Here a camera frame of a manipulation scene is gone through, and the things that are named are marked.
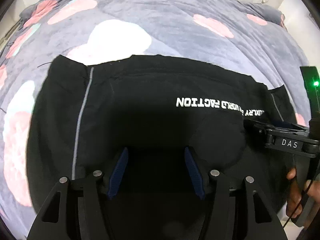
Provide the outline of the person's right hand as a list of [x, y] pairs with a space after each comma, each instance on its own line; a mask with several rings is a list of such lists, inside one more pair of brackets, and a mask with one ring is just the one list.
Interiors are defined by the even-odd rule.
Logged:
[[[291, 187], [289, 191], [289, 196], [287, 199], [287, 207], [286, 207], [286, 215], [292, 218], [296, 218], [300, 215], [303, 211], [302, 205], [299, 202], [302, 199], [301, 191], [299, 190], [298, 184], [295, 180], [296, 177], [296, 169], [292, 168], [286, 178], [291, 180]], [[315, 201], [315, 205], [312, 208], [311, 215], [309, 217], [315, 217], [315, 214], [319, 211], [319, 181], [314, 180], [307, 180], [305, 183], [305, 189], [309, 187], [309, 184], [312, 183], [310, 186], [307, 194]]]

